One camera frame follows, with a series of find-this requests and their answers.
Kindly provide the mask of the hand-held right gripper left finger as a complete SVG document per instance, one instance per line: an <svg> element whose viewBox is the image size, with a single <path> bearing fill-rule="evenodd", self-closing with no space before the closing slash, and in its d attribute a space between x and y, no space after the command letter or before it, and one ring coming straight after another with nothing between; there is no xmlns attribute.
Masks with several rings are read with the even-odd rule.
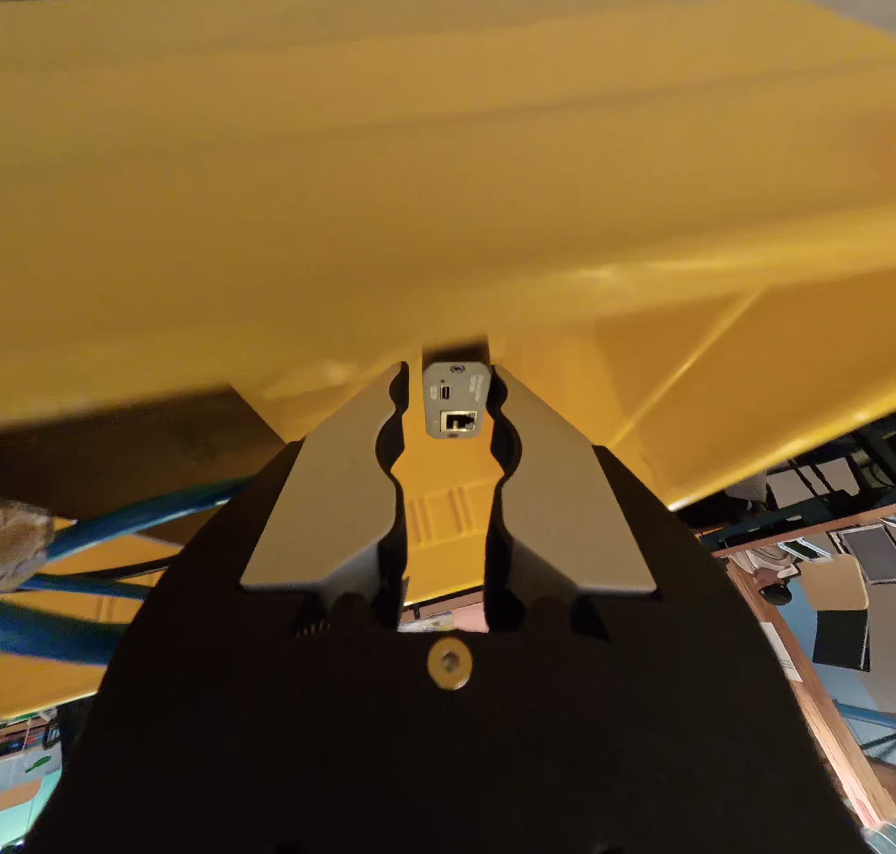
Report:
<svg viewBox="0 0 896 854"><path fill-rule="evenodd" d="M396 363L311 431L240 579L251 592L300 592L327 611L345 595L395 630L408 559L404 452L409 366Z"/></svg>

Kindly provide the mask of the yellow plastic bin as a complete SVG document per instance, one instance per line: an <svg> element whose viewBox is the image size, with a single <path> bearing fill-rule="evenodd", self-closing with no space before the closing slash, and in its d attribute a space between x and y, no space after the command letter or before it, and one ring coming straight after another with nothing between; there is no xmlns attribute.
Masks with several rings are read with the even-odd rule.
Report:
<svg viewBox="0 0 896 854"><path fill-rule="evenodd" d="M428 346L673 507L894 412L894 36L807 0L2 0L2 429Z"/></svg>

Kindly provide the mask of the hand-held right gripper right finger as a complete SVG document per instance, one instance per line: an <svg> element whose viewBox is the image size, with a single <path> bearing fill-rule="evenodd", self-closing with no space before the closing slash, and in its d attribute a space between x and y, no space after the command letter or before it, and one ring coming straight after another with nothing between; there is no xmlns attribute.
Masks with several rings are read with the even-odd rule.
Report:
<svg viewBox="0 0 896 854"><path fill-rule="evenodd" d="M485 616L514 632L541 600L647 599L658 585L589 438L505 367L487 401L502 474L487 529Z"/></svg>

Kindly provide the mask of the black network switch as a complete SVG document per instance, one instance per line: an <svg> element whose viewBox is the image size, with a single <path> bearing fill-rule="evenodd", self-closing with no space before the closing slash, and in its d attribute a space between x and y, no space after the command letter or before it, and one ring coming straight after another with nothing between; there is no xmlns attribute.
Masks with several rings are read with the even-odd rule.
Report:
<svg viewBox="0 0 896 854"><path fill-rule="evenodd" d="M492 379L487 338L425 347L421 367L427 434L443 441L477 437Z"/></svg>

